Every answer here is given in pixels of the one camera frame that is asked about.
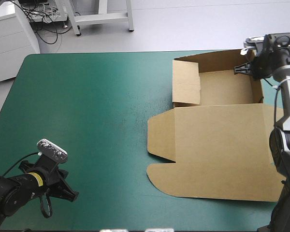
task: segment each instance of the cardboard box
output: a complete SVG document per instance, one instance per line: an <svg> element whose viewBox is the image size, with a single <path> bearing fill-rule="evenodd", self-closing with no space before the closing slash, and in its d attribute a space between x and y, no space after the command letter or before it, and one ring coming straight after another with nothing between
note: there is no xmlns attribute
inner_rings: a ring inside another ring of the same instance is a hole
<svg viewBox="0 0 290 232"><path fill-rule="evenodd" d="M283 176L269 149L274 108L260 81L234 75L240 50L176 58L175 108L148 121L148 152L174 163L150 164L147 175L177 197L278 200Z"/></svg>

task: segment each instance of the white object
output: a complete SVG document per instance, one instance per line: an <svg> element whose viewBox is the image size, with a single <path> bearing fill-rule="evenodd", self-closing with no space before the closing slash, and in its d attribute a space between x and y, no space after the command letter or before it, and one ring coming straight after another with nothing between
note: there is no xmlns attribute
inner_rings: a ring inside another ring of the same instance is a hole
<svg viewBox="0 0 290 232"><path fill-rule="evenodd" d="M40 3L36 9L37 11L45 12L49 16L43 17L41 15L32 15L32 19L35 22L41 22L43 18L43 22L51 23L58 21L67 21L68 14L66 9L63 7L62 0L49 0L46 3Z"/></svg>
<svg viewBox="0 0 290 232"><path fill-rule="evenodd" d="M125 22L129 23L129 30L134 31L131 0L126 0L127 11L123 13L107 13L107 1L99 0L99 13L90 15L75 15L75 10L71 0L64 0L64 4L67 8L67 13L71 21L74 33L81 35L81 25L91 24L103 24L103 23L115 23Z"/></svg>
<svg viewBox="0 0 290 232"><path fill-rule="evenodd" d="M0 6L0 81L16 77L24 58L40 53L24 13L11 2Z"/></svg>

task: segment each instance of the wires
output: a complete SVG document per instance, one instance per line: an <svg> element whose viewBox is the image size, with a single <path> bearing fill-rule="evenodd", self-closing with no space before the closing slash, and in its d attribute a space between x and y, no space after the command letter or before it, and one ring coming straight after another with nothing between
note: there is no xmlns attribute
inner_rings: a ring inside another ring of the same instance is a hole
<svg viewBox="0 0 290 232"><path fill-rule="evenodd" d="M49 32L51 32L51 33L57 33L57 34L65 34L65 33L67 33L68 31L70 31L72 29L72 26L69 28L69 29L67 29L66 31L63 31L63 32L55 32L55 31L51 31L51 30L48 30L48 29L46 29L46 28L43 28L43 30L46 30L46 31L49 31Z"/></svg>
<svg viewBox="0 0 290 232"><path fill-rule="evenodd" d="M18 5L15 2L13 2L13 0L8 0L8 1L13 3L15 6L17 6L25 14L25 16L27 17L28 21L32 25L32 29L33 29L34 33L37 34L37 36L46 44L50 44L50 45L55 44L58 41L58 35L59 34L65 34L68 31L70 31L71 28L72 28L72 27L70 27L68 30L63 31L63 32L58 31L57 26L56 26L56 24L54 22L54 20L56 20L56 17L54 16L54 13L56 13L58 11L58 8L56 8L55 6L46 6L43 3L43 9L41 11L41 10L37 9L39 7L39 3L37 3L36 0L34 0L35 5L34 5L33 8L30 8L30 6L28 8L23 7L21 5ZM41 25L40 28L35 24L33 16L42 17L42 25ZM48 29L44 28L43 23L52 24L54 26L54 30L55 31L48 30ZM56 34L55 40L53 42L51 42L51 43L46 41L44 38L42 38L41 34L39 33L39 31L41 31L41 30L46 30L46 31L49 31L51 33Z"/></svg>
<svg viewBox="0 0 290 232"><path fill-rule="evenodd" d="M271 82L269 82L268 80L266 80L265 78L263 78L264 81L266 81L271 87L273 87L273 85L271 84Z"/></svg>
<svg viewBox="0 0 290 232"><path fill-rule="evenodd" d="M5 175L7 175L10 170L12 170L20 161L24 160L25 158L29 157L29 156L33 156L33 155L37 155L38 152L33 152L29 155L24 156L23 158L19 159L15 164L13 164L2 176L4 177Z"/></svg>

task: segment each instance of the cabinet drawer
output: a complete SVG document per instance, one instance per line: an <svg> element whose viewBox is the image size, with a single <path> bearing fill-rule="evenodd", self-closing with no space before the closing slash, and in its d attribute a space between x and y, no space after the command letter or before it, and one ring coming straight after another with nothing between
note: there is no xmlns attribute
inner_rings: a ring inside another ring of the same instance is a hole
<svg viewBox="0 0 290 232"><path fill-rule="evenodd" d="M0 53L0 81L16 77L24 58L29 54L35 54L32 46Z"/></svg>
<svg viewBox="0 0 290 232"><path fill-rule="evenodd" d="M0 53L12 51L30 45L25 32L0 37Z"/></svg>
<svg viewBox="0 0 290 232"><path fill-rule="evenodd" d="M23 31L17 17L0 20L0 37Z"/></svg>

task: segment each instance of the white cabinet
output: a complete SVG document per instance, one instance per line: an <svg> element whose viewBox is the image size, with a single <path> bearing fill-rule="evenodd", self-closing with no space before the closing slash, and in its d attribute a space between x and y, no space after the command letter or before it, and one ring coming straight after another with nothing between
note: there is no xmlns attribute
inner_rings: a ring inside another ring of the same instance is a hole
<svg viewBox="0 0 290 232"><path fill-rule="evenodd" d="M0 6L0 81L16 77L24 58L40 53L24 13L11 2Z"/></svg>

